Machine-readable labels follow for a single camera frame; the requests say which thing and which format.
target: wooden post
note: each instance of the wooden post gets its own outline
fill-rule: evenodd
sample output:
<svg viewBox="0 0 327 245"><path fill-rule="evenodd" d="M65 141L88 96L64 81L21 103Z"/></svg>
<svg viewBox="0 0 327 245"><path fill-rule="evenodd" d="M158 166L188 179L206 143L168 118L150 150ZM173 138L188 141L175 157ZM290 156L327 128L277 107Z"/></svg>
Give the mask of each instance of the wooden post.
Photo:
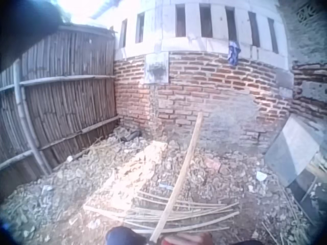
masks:
<svg viewBox="0 0 327 245"><path fill-rule="evenodd" d="M48 175L51 173L51 168L48 165L48 163L44 162L42 156L40 155L40 152L37 150L35 142L33 140L33 135L31 133L31 129L29 127L29 123L25 114L24 110L24 103L22 101L22 92L20 89L20 61L16 60L14 62L14 89L15 89L15 98L16 98L16 104L18 109L18 115L19 120L22 126L22 130L25 134L27 143L29 144L29 147L31 148L31 151L35 157L36 162L38 163L39 167L41 168L43 174Z"/></svg>
<svg viewBox="0 0 327 245"><path fill-rule="evenodd" d="M200 136L200 129L201 129L201 125L202 125L202 121L203 121L203 113L199 112L198 114L198 118L196 119L196 123L195 123L195 127L194 127L194 131L193 131L193 135L190 141L190 145L188 148L188 152L186 153L185 159L184 159L184 163L182 165L182 168L179 172L176 184L174 186L173 192L169 197L169 200L166 204L166 207L160 217L160 220L157 224L157 226L155 227L151 237L150 237L150 241L154 242L155 244L157 243L157 240L159 238L159 235L161 234L161 232L164 230L165 224L167 222L167 219L171 213L171 211L173 210L174 204L177 201L178 195L183 187L183 184L185 182L185 179L188 175L188 170L189 170L189 165L191 163L191 160L193 158L193 154L194 154L194 150L195 150L195 146L196 143L199 139Z"/></svg>

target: wooden plank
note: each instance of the wooden plank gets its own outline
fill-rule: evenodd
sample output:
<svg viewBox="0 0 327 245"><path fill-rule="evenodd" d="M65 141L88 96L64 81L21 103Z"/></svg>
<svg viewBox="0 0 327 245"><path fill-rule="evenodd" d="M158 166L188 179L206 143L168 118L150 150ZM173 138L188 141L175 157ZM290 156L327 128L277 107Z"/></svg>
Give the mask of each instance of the wooden plank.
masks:
<svg viewBox="0 0 327 245"><path fill-rule="evenodd" d="M193 158L193 154L194 154L194 150L197 144L197 141L199 139L200 136L200 129L201 129L201 125L202 125L202 121L203 121L203 113L199 112L196 123L195 123L195 127L194 127L194 131L193 131L193 135L190 141L190 145L188 148L188 152L186 153L185 159L184 159L184 163L182 165L182 168L179 172L176 184L174 186L174 189L172 191L172 194L169 197L169 200L167 202L167 205L160 217L160 220L156 226L156 228L154 229L151 237L150 237L150 241L157 243L157 240L159 238L159 235L162 233L166 221L171 213L171 211L173 210L174 204L177 201L178 195L183 187L183 184L185 182L185 179L187 177L188 174L188 170L189 170L189 165L191 163L191 160Z"/></svg>
<svg viewBox="0 0 327 245"><path fill-rule="evenodd" d="M18 162L26 157L29 157L33 154L32 150L28 150L26 152L23 152L17 156L14 156L13 158L10 158L6 161L4 161L3 163L0 163L0 170L8 167L10 164L14 163L14 162Z"/></svg>
<svg viewBox="0 0 327 245"><path fill-rule="evenodd" d="M56 141L54 141L54 142L52 142L52 143L50 143L50 144L48 144L48 145L45 145L45 146L41 147L40 150L41 150L41 151L42 151L42 150L45 150L45 149L47 149L47 148L49 148L49 147L52 147L52 146L54 146L54 145L57 145L57 144L59 144L59 143L61 143L61 142L64 142L64 141L66 141L66 140L68 140L68 139L75 138L75 137L78 136L78 135L82 135L82 134L85 134L85 133L87 133L87 132L90 132L90 131L92 131L92 130L94 130L94 129L97 129L97 128L99 128L99 127L105 125L105 124L108 124L108 123L110 123L110 122L112 122L112 121L116 121L116 120L118 120L118 119L119 119L119 116L115 116L115 117L110 118L110 119L108 119L108 120L101 121L101 122L99 122L99 123L97 123L97 124L94 124L94 125L89 126L89 127L85 128L85 129L82 129L81 131L79 131L79 132L77 132L77 133L74 133L74 134L72 134L72 135L70 135L70 136L64 137L64 138L59 139L59 140L56 140Z"/></svg>
<svg viewBox="0 0 327 245"><path fill-rule="evenodd" d="M75 81L75 80L89 80L89 79L108 79L109 81L113 81L114 76L106 76L106 75L76 75L76 76L58 76L58 77L49 77L49 78L38 78L32 79L28 81L23 81L20 84L24 86L32 86L43 83L53 83L53 82L66 82L66 81Z"/></svg>
<svg viewBox="0 0 327 245"><path fill-rule="evenodd" d="M42 156L40 155L40 152L37 150L35 142L33 141L33 136L31 134L30 128L28 126L28 122L26 119L25 111L24 111L24 104L22 102L22 95L21 95L21 89L20 89L20 71L19 71L19 60L16 60L14 62L14 85L15 85L15 97L16 97L16 104L18 108L18 115L20 119L20 123L23 129L23 132L25 134L26 140L29 144L29 147L31 148L31 151L35 157L36 162L42 169L43 173L45 175L48 175L51 172L51 168L48 165L48 163L44 162L42 160Z"/></svg>

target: blue cloth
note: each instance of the blue cloth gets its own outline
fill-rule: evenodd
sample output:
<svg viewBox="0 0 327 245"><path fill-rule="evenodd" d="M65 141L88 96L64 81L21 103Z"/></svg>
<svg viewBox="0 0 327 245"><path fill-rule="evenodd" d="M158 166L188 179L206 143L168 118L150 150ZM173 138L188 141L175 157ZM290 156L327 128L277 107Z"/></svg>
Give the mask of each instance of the blue cloth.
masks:
<svg viewBox="0 0 327 245"><path fill-rule="evenodd" d="M238 43L234 41L229 41L229 51L228 51L228 62L233 66L237 66L239 61L239 53L241 49Z"/></svg>
<svg viewBox="0 0 327 245"><path fill-rule="evenodd" d="M146 243L145 237L124 226L114 227L106 235L106 245L146 245Z"/></svg>

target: white plaster patch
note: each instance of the white plaster patch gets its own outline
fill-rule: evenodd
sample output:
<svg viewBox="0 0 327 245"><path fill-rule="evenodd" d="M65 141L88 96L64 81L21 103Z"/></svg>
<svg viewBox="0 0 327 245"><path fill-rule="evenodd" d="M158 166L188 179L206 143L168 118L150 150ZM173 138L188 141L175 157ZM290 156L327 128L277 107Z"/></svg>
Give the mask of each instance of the white plaster patch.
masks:
<svg viewBox="0 0 327 245"><path fill-rule="evenodd" d="M145 84L169 82L169 53L148 54L145 57Z"/></svg>

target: blue cap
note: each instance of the blue cap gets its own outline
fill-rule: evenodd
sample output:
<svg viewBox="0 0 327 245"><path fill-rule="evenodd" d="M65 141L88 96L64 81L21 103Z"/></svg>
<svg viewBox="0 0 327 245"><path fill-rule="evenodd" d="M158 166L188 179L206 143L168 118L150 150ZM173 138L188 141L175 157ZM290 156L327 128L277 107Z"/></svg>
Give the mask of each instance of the blue cap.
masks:
<svg viewBox="0 0 327 245"><path fill-rule="evenodd" d="M106 245L145 245L145 237L124 226L114 227L106 234Z"/></svg>

